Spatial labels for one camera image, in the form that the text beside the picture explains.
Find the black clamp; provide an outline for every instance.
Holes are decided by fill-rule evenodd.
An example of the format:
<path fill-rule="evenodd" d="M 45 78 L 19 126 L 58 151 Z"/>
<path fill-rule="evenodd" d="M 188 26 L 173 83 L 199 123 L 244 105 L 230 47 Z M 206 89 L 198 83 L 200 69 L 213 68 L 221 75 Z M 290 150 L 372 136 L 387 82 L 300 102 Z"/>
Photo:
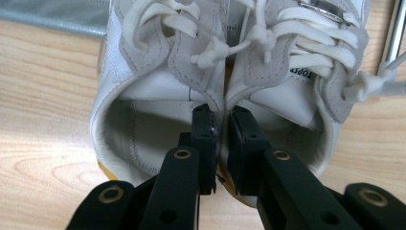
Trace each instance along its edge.
<path fill-rule="evenodd" d="M 294 153 L 274 149 L 251 112 L 229 119 L 228 170 L 236 193 L 257 196 L 265 229 L 406 229 L 406 206 L 370 184 L 343 195 L 326 187 Z M 181 133 L 158 175 L 134 188 L 109 181 L 81 203 L 67 229 L 197 229 L 199 196 L 215 191 L 214 115 L 193 111 L 192 133 Z"/>

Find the sneaker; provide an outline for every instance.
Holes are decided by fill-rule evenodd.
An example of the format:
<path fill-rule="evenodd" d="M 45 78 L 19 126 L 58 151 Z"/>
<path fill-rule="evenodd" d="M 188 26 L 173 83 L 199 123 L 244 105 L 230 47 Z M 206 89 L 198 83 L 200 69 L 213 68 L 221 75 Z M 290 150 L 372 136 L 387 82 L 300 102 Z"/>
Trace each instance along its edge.
<path fill-rule="evenodd" d="M 101 168 L 134 186 L 190 132 L 192 110 L 223 117 L 227 1 L 113 0 L 90 128 Z"/>
<path fill-rule="evenodd" d="M 368 43 L 364 26 L 370 2 L 238 2 L 248 13 L 225 97 L 225 114 L 236 105 L 249 109 L 272 147 L 295 152 L 320 175 L 354 104 L 344 92 L 357 79 Z M 229 152 L 227 135 L 223 136 L 224 170 Z M 223 176 L 231 178 L 227 170 Z M 231 179 L 227 181 L 226 187 L 235 194 Z M 238 198 L 256 206 L 253 196 Z"/>

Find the grey suede overlay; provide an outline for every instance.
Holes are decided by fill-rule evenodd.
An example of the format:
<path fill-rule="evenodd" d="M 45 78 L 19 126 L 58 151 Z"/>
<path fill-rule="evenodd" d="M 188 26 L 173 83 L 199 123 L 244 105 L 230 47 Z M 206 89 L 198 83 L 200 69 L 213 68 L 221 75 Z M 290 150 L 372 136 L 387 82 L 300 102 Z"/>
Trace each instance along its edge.
<path fill-rule="evenodd" d="M 332 4 L 343 9 L 345 12 L 352 12 L 354 15 L 358 15 L 355 7 L 350 1 L 329 0 Z M 358 37 L 358 49 L 352 49 L 348 44 L 340 42 L 338 46 L 347 48 L 355 55 L 356 63 L 352 69 L 346 69 L 341 63 L 336 61 L 334 63 L 333 72 L 328 79 L 321 79 L 318 89 L 321 91 L 321 96 L 325 101 L 331 117 L 338 123 L 343 124 L 347 117 L 350 115 L 353 103 L 346 102 L 343 97 L 343 89 L 346 87 L 355 77 L 361 60 L 364 55 L 365 48 L 368 44 L 368 34 L 364 28 L 356 28 L 354 26 L 347 27 L 347 30 L 353 32 Z"/>
<path fill-rule="evenodd" d="M 123 22 L 123 16 L 129 10 L 131 1 L 116 1 L 116 14 Z M 120 41 L 120 51 L 132 70 L 135 78 L 155 70 L 167 61 L 169 55 L 169 44 L 161 28 L 161 16 L 148 20 L 137 31 L 138 38 L 148 45 L 147 53 L 137 52 L 129 41 L 123 38 Z"/>
<path fill-rule="evenodd" d="M 326 0 L 331 4 L 341 8 L 344 12 L 351 12 L 357 18 L 358 12 L 350 0 Z M 268 29 L 272 30 L 272 27 L 281 21 L 278 20 L 278 14 L 280 11 L 299 6 L 296 0 L 271 0 L 267 2 L 265 20 Z M 251 15 L 248 20 L 248 26 L 246 33 L 254 25 L 255 19 Z M 359 24 L 363 25 L 364 22 L 359 20 Z M 342 91 L 352 79 L 355 77 L 361 60 L 364 54 L 364 50 L 368 43 L 368 35 L 364 28 L 355 28 L 354 26 L 342 25 L 343 29 L 350 30 L 358 37 L 358 49 L 352 49 L 348 44 L 340 42 L 338 46 L 345 47 L 355 55 L 356 64 L 352 69 L 346 69 L 340 62 L 335 61 L 334 68 L 331 76 L 328 79 L 321 79 L 319 85 L 315 85 L 316 90 L 321 91 L 323 100 L 327 106 L 327 109 L 334 119 L 334 121 L 342 124 L 350 114 L 350 110 L 353 106 L 352 103 L 348 103 L 342 96 Z M 263 61 L 263 51 L 258 43 L 254 42 L 249 51 L 246 53 L 245 58 L 245 75 L 244 82 L 247 86 L 256 87 L 273 87 L 285 80 L 289 76 L 289 56 L 292 46 L 295 44 L 296 35 L 284 35 L 278 38 L 275 48 L 272 50 L 271 61 L 267 64 Z"/>
<path fill-rule="evenodd" d="M 197 25 L 197 38 L 176 31 L 175 43 L 168 62 L 170 71 L 180 82 L 198 92 L 204 92 L 209 84 L 214 67 L 202 70 L 196 64 L 191 63 L 191 56 L 200 55 L 204 52 L 212 36 L 216 36 L 219 40 L 225 42 L 227 1 L 195 0 L 194 2 L 199 5 L 201 10 L 199 20 L 194 19 L 188 13 L 181 13 Z"/>
<path fill-rule="evenodd" d="M 265 20 L 268 29 L 274 23 L 278 23 L 278 13 L 286 8 L 298 6 L 297 1 L 268 1 L 265 10 Z M 256 20 L 253 14 L 248 19 L 246 33 L 254 26 Z M 272 50 L 272 58 L 269 63 L 263 61 L 263 51 L 254 42 L 248 49 L 245 58 L 244 83 L 255 87 L 277 86 L 289 76 L 289 54 L 296 35 L 283 35 L 278 38 L 275 48 Z"/>

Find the shoe tongue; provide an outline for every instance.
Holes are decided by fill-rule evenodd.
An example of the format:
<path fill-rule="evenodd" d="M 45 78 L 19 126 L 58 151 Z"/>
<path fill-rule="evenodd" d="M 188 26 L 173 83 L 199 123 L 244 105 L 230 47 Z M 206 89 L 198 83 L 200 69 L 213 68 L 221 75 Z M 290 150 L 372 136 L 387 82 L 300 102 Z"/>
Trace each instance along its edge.
<path fill-rule="evenodd" d="M 317 112 L 311 76 L 307 69 L 291 69 L 283 83 L 251 94 L 250 101 L 301 127 L 320 130 L 323 122 Z"/>

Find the wooden table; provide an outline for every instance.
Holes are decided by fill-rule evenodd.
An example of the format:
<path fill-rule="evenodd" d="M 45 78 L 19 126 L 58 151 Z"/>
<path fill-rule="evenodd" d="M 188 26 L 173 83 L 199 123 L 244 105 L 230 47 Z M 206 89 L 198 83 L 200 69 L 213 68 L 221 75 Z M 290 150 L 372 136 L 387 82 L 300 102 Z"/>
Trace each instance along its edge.
<path fill-rule="evenodd" d="M 361 69 L 374 74 L 392 13 L 373 0 Z M 105 181 L 89 137 L 100 41 L 0 21 L 0 229 L 62 229 Z M 406 66 L 398 71 L 406 80 Z M 354 107 L 321 180 L 343 192 L 369 182 L 406 201 L 406 98 Z M 200 229 L 261 229 L 257 210 L 219 186 L 201 199 Z"/>

